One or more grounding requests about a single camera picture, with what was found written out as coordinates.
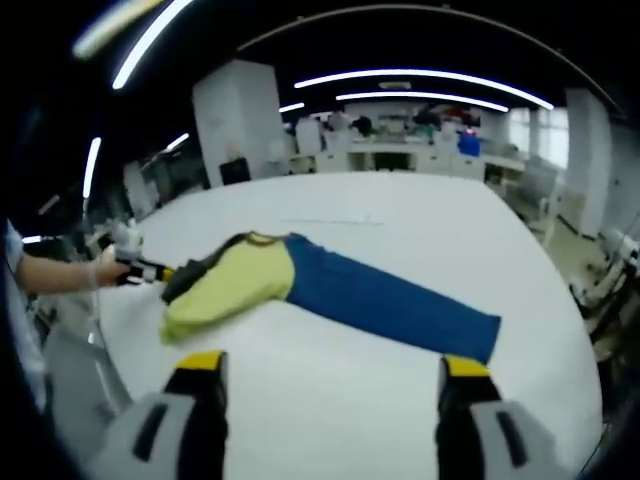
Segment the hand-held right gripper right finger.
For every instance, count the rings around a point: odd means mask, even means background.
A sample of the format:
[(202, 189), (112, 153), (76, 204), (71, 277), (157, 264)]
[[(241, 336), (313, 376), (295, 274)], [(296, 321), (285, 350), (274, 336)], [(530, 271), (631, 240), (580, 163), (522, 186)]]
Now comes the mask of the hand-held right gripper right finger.
[(523, 405), (504, 400), (489, 369), (441, 357), (435, 444), (440, 479), (556, 479), (554, 440)]

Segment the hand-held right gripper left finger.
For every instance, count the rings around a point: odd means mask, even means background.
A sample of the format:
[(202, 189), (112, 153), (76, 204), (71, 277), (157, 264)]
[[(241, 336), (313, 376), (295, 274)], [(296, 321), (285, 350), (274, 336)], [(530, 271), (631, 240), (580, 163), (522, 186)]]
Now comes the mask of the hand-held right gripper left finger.
[(132, 403), (109, 426), (94, 477), (222, 479), (227, 404), (227, 353), (188, 355), (163, 390)]

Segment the person's left hand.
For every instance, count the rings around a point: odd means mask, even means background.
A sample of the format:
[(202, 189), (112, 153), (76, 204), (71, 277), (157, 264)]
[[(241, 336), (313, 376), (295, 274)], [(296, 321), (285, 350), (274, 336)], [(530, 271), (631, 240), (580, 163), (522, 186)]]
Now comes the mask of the person's left hand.
[(101, 258), (91, 263), (91, 279), (96, 288), (116, 285), (129, 272), (128, 264), (120, 263), (114, 258)]

